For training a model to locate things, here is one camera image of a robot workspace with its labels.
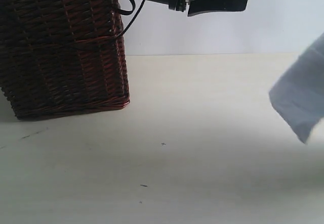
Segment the white t-shirt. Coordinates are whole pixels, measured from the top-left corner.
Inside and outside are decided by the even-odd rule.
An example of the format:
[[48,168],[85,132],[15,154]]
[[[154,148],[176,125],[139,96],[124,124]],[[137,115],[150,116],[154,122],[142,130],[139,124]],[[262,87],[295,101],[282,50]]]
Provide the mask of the white t-shirt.
[[323,119],[323,34],[280,76],[269,100],[297,138],[307,143]]

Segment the dark brown wicker basket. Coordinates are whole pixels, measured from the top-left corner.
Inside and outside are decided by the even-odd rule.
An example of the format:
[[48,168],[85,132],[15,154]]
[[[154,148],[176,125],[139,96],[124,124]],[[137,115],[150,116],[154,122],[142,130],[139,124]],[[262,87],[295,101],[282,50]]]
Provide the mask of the dark brown wicker basket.
[[130,101],[118,0],[1,0],[1,90],[20,120]]

